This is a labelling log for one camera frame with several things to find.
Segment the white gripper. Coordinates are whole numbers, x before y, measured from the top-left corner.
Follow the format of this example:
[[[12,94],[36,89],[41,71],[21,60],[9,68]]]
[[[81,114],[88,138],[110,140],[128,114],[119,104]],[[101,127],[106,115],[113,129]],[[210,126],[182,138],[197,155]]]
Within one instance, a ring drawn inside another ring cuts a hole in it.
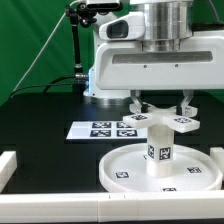
[[[104,41],[95,55],[95,82],[101,89],[131,90],[132,113],[141,113],[139,90],[184,90],[181,114],[189,115],[194,91],[224,87],[224,30],[197,31],[174,37],[147,26],[133,12],[99,28]]]

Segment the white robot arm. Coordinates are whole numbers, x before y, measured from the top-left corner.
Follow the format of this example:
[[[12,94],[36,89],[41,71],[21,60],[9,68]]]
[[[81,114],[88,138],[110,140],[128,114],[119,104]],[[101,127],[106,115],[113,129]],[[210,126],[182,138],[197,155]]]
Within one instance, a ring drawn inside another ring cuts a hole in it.
[[[86,0],[94,12],[94,63],[85,96],[108,104],[132,98],[142,90],[181,90],[181,114],[195,90],[224,89],[224,30],[194,30],[194,0],[130,0],[130,12],[112,12],[120,0]]]

